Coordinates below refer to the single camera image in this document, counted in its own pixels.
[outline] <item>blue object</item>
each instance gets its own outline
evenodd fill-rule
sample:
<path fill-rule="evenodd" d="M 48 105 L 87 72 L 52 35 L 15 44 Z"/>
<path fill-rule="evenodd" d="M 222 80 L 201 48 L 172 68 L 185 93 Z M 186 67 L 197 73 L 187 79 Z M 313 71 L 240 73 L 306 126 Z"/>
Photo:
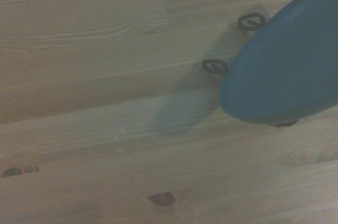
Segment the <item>blue object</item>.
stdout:
<path fill-rule="evenodd" d="M 338 0 L 293 0 L 236 56 L 220 88 L 229 115 L 282 124 L 338 104 Z"/>

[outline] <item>wooden floor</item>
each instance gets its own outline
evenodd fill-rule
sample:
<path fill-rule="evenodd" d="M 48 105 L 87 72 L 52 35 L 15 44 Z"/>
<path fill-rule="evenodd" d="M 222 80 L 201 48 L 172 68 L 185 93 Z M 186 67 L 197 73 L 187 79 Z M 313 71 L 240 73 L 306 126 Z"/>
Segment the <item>wooden floor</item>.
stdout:
<path fill-rule="evenodd" d="M 201 68 L 289 1 L 0 0 L 0 223 L 337 223 L 338 108 L 247 124 Z"/>

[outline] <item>wooden plank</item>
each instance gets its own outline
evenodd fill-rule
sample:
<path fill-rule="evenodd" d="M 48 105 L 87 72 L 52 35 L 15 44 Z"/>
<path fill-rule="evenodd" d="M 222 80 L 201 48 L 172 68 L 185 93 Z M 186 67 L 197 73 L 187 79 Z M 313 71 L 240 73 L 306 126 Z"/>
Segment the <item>wooden plank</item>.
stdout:
<path fill-rule="evenodd" d="M 201 68 L 289 1 L 0 0 L 0 174 L 26 171 L 0 178 L 1 222 L 334 223 L 338 108 L 247 124 Z"/>

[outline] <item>black metal loop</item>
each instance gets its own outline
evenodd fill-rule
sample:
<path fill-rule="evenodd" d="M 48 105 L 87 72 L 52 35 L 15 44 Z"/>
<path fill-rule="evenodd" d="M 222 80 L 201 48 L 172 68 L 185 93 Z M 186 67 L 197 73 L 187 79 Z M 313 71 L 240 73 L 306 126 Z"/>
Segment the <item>black metal loop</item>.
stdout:
<path fill-rule="evenodd" d="M 266 24 L 266 20 L 265 17 L 260 13 L 251 13 L 239 17 L 237 23 L 242 30 L 257 31 Z"/>
<path fill-rule="evenodd" d="M 206 59 L 202 61 L 202 65 L 208 73 L 219 74 L 222 76 L 229 70 L 227 63 L 221 59 Z"/>

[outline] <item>wood grain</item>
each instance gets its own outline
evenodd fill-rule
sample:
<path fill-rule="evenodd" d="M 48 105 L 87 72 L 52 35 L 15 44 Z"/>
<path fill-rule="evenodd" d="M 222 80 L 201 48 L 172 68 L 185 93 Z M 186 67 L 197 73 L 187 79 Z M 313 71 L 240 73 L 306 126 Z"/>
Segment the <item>wood grain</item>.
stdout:
<path fill-rule="evenodd" d="M 338 108 L 244 123 L 201 67 L 289 1 L 0 0 L 0 173 L 26 171 L 0 178 L 0 222 L 335 223 Z"/>

